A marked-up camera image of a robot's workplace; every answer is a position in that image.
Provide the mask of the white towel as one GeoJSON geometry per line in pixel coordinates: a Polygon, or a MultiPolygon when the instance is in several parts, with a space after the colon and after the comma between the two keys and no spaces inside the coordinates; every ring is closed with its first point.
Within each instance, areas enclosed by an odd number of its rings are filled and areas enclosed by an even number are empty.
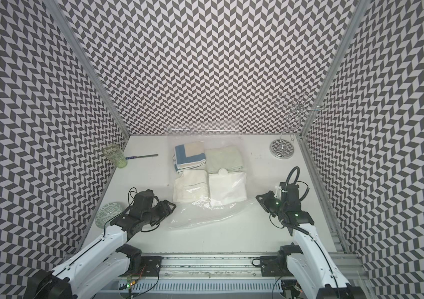
{"type": "Polygon", "coordinates": [[[193,203],[208,198],[208,173],[205,170],[186,169],[175,180],[173,192],[175,203],[193,203]]]}

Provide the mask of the white cloth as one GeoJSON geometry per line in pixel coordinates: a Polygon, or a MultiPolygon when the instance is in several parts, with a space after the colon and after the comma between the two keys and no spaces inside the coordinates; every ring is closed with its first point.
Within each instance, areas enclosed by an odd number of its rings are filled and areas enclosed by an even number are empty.
{"type": "Polygon", "coordinates": [[[222,205],[239,203],[248,199],[246,192],[247,174],[220,169],[209,175],[210,197],[222,205]]]}

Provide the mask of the blue and beige towel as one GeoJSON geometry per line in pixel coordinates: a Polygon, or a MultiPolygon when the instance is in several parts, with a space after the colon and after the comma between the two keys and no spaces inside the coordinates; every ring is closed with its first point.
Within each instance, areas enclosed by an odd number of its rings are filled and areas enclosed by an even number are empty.
{"type": "Polygon", "coordinates": [[[173,161],[177,173],[182,173],[184,170],[204,169],[206,166],[206,155],[202,142],[175,146],[173,161]]]}

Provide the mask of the clear plastic vacuum bag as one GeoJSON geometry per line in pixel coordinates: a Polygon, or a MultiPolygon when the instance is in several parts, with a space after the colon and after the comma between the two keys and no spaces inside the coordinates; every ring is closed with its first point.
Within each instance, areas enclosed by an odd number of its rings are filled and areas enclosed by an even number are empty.
{"type": "Polygon", "coordinates": [[[202,142],[205,150],[222,148],[228,146],[236,146],[241,152],[243,158],[244,169],[242,172],[247,174],[246,181],[246,192],[248,199],[239,203],[222,205],[216,201],[213,201],[210,197],[202,199],[193,203],[175,203],[176,209],[169,221],[169,228],[171,230],[182,230],[182,229],[193,229],[204,225],[218,223],[230,219],[236,215],[243,213],[248,210],[252,204],[252,196],[249,191],[251,183],[253,182],[253,171],[250,166],[249,158],[247,157],[247,149],[245,138],[241,135],[214,135],[212,133],[200,133],[199,135],[193,135],[187,133],[186,135],[172,135],[167,138],[168,142],[168,156],[169,156],[169,172],[170,181],[172,188],[172,202],[174,183],[182,173],[177,173],[174,168],[174,147],[186,143],[202,142]]]}

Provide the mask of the pale green towel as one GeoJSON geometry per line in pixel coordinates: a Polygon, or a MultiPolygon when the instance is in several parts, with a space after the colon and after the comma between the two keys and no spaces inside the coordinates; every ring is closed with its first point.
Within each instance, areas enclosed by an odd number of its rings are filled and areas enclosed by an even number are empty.
{"type": "Polygon", "coordinates": [[[220,169],[230,172],[242,172],[244,169],[241,152],[236,146],[215,149],[206,149],[206,170],[209,174],[216,174],[220,169]]]}

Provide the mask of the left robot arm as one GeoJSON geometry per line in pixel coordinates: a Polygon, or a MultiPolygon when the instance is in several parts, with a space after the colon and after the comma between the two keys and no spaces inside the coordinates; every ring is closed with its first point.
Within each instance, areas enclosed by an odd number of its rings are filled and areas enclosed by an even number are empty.
{"type": "Polygon", "coordinates": [[[119,276],[144,274],[142,252],[129,241],[145,226],[157,228],[175,209],[175,203],[159,200],[151,189],[136,193],[91,244],[52,270],[38,270],[28,278],[24,297],[90,299],[119,276]]]}

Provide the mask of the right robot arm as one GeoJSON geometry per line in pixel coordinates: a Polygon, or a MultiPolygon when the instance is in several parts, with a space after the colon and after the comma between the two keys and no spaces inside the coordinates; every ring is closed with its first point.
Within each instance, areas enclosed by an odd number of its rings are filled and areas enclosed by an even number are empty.
{"type": "Polygon", "coordinates": [[[296,184],[280,184],[280,198],[273,191],[256,196],[270,218],[278,218],[281,228],[287,229],[292,243],[282,245],[275,257],[258,258],[263,277],[277,277],[279,281],[293,277],[288,286],[293,299],[365,299],[365,291],[353,286],[342,274],[319,238],[311,215],[302,210],[301,203],[308,195],[299,194],[296,184]]]}

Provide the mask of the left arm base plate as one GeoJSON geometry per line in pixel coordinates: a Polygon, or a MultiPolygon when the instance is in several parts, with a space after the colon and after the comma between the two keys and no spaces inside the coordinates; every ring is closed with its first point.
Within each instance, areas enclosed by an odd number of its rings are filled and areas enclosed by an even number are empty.
{"type": "Polygon", "coordinates": [[[123,276],[157,277],[160,274],[163,257],[145,256],[130,259],[130,265],[123,276]]]}

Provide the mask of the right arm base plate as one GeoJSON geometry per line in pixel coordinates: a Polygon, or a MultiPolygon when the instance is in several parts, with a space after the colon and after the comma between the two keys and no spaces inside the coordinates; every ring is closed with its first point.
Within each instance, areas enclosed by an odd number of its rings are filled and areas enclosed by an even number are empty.
{"type": "Polygon", "coordinates": [[[288,277],[292,275],[284,260],[278,256],[260,256],[259,266],[263,277],[288,277]]]}

